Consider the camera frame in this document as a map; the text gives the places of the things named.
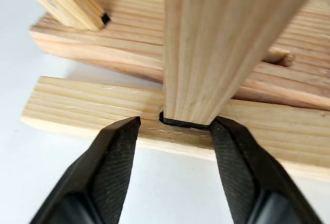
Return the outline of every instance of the wooden board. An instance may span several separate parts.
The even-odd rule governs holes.
[[[164,117],[209,125],[306,0],[165,0]]]
[[[31,28],[48,53],[162,82],[163,0],[98,0],[112,22],[77,31],[49,14]],[[309,0],[273,46],[289,50],[289,68],[261,62],[236,98],[330,110],[329,0]]]
[[[139,145],[215,160],[207,131],[158,121],[163,101],[161,91],[40,77],[21,118],[39,129],[93,139],[104,126],[141,116]],[[330,112],[230,100],[219,115],[246,125],[291,174],[330,180]]]

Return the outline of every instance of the black rubber foot pad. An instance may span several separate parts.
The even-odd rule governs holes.
[[[161,112],[159,114],[159,121],[166,125],[171,125],[171,126],[178,126],[178,127],[187,127],[187,128],[193,128],[193,129],[199,129],[199,130],[206,130],[209,128],[209,125],[202,125],[202,124],[197,124],[193,122],[185,122],[185,121],[178,121],[170,118],[165,118],[164,117],[164,112]]]
[[[101,18],[102,18],[104,25],[106,25],[108,22],[111,21],[110,17],[108,16],[108,14],[106,12],[103,14],[103,16]]]

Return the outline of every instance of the clamp jaw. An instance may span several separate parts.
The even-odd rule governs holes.
[[[117,224],[139,126],[140,118],[132,117],[102,129],[64,173],[31,224]],[[234,224],[322,223],[284,168],[245,126],[216,117],[201,128],[211,132]]]

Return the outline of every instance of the white surface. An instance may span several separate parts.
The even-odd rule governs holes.
[[[34,0],[0,0],[0,223],[28,223],[91,140],[33,129],[19,120],[40,75],[161,89],[161,85],[42,52],[28,28]],[[330,183],[295,178],[324,223]],[[232,223],[215,162],[137,149],[121,223]]]

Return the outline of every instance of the stacked wooden boards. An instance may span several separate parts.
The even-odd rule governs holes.
[[[99,0],[112,22],[97,33],[61,25],[49,14],[31,28],[48,53],[157,82],[163,79],[163,0]],[[329,0],[310,0],[274,47],[290,51],[290,67],[261,62],[236,99],[330,110]]]
[[[139,145],[215,159],[207,131],[159,121],[163,93],[41,77],[22,114],[36,128],[93,138],[104,126],[141,116]],[[330,180],[330,112],[231,100],[219,113],[246,125],[289,173]]]

